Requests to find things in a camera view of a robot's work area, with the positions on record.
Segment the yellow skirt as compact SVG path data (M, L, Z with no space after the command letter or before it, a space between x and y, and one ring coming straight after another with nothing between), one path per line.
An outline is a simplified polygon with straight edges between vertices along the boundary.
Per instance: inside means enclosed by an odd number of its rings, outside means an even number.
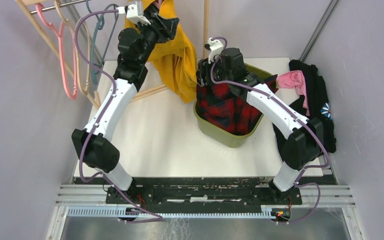
M184 103L196 99L196 49L181 24L177 26L174 39L156 44L147 61L158 71L162 83Z

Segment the red plaid skirt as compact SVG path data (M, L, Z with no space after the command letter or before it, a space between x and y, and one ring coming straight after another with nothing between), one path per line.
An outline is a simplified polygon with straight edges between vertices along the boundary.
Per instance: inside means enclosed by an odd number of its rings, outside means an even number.
M196 87L198 115L207 122L237 136L249 134L262 113L231 93L226 83Z

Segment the grey blue plastic hanger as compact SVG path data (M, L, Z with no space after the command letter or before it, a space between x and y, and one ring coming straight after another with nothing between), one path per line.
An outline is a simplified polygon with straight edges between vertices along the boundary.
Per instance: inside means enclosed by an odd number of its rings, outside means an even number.
M87 0L85 7L88 13L94 13L98 11L115 10L119 5L104 0ZM104 66L106 55L116 30L118 18L119 15L117 13L105 13L94 15L85 21L91 36L90 61L100 69Z

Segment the olive green plastic basket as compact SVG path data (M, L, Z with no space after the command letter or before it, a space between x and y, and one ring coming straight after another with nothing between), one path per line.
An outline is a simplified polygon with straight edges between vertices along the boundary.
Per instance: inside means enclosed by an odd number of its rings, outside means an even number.
M257 129L257 127L261 122L261 119L264 116L262 114L256 126L250 133L246 135L234 135L201 118L198 114L197 100L194 103L194 114L195 114L195 117L197 118L198 127L203 134L226 145L229 148L237 148L242 146L245 143L246 139L255 132L255 130Z

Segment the pink plastic hanger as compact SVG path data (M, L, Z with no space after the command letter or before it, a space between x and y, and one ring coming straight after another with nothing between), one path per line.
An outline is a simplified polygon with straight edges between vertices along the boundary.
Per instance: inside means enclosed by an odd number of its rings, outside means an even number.
M54 4L60 4L61 2L59 0L54 0ZM78 57L78 51L77 47L75 44L75 29L74 29L74 24L63 15L62 10L60 7L56 7L56 12L61 19L59 28L56 28L55 25L52 22L49 22L45 19L44 14L42 12L42 9L44 8L44 5L42 3L36 3L35 4L35 10L36 13L38 14L41 22L48 28L50 29L54 35L57 38L57 43L58 43L58 59L60 63L60 70L61 70L61 78L62 78L62 83L63 83L63 88L64 91L67 95L68 98L71 100L76 100L78 97L78 80L80 76L80 69L79 69L79 57ZM66 63L66 59L64 56L64 32L65 28L68 27L70 34L71 34L71 41L72 41L72 78L73 78L73 88L70 89L69 82L68 82L68 77L67 77L67 69L68 69L68 64Z

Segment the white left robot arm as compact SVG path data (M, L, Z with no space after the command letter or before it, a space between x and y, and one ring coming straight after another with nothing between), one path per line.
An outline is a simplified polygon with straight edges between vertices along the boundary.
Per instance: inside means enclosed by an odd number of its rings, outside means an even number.
M113 75L79 53L90 67L108 77L112 86L93 118L84 128L74 129L71 139L79 159L79 171L83 171L84 164L95 169L119 189L118 197L129 204L136 200L138 191L131 186L133 177L120 164L120 151L111 140L126 107L146 79L146 62L152 51L157 44L175 39L180 20L162 16L153 3L143 7L141 1L130 1L126 6L89 13L79 20L75 31L78 32L88 18L105 14L125 15L135 27L125 28L118 35L119 55Z

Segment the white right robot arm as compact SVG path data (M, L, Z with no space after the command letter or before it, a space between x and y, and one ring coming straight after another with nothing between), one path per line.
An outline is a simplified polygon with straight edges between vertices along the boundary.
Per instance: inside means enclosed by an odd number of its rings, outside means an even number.
M207 124L236 136L251 133L262 117L275 126L282 165L268 196L282 204L309 163L325 152L323 122L278 98L277 75L246 63L238 48L199 60L196 78L195 109Z

